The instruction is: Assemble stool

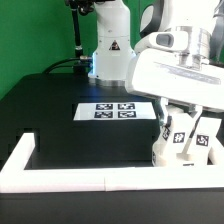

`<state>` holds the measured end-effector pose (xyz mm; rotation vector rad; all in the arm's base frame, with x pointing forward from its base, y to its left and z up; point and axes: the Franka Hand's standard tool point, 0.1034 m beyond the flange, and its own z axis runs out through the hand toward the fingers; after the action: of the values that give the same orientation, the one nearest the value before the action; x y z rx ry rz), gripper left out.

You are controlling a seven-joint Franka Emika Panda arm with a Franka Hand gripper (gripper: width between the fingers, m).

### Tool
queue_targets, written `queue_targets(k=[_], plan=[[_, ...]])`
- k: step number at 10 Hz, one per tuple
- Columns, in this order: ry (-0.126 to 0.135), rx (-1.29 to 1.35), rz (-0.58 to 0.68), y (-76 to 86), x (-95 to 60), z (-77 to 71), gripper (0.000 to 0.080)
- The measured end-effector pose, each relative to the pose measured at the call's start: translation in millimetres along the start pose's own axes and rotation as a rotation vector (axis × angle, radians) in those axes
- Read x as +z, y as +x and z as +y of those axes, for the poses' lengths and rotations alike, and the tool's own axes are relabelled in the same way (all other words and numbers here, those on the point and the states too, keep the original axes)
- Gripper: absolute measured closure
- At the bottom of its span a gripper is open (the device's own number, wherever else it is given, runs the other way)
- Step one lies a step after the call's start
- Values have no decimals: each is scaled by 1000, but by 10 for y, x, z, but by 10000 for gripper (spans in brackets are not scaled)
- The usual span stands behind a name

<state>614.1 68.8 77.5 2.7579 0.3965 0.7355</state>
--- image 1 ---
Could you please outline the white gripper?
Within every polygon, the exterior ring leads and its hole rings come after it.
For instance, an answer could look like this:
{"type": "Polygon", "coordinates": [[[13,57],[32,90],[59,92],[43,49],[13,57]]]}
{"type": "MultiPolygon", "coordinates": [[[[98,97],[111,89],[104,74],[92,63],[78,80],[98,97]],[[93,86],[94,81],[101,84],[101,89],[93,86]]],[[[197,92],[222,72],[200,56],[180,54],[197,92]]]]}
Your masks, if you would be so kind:
{"type": "Polygon", "coordinates": [[[179,64],[178,53],[188,47],[186,31],[153,32],[134,48],[125,80],[129,93],[158,100],[159,120],[168,124],[168,100],[190,105],[190,128],[193,129],[203,108],[224,111],[224,69],[203,62],[199,70],[179,64]]]}

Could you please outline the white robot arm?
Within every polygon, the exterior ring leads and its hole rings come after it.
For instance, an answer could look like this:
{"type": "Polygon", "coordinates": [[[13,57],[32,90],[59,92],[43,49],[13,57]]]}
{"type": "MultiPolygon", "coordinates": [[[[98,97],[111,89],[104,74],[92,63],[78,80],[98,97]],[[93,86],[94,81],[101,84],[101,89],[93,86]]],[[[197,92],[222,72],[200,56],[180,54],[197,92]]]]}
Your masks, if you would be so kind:
{"type": "Polygon", "coordinates": [[[221,52],[224,0],[155,0],[143,11],[140,41],[130,45],[130,12],[122,0],[97,3],[98,46],[89,78],[129,93],[224,112],[221,52]]]}

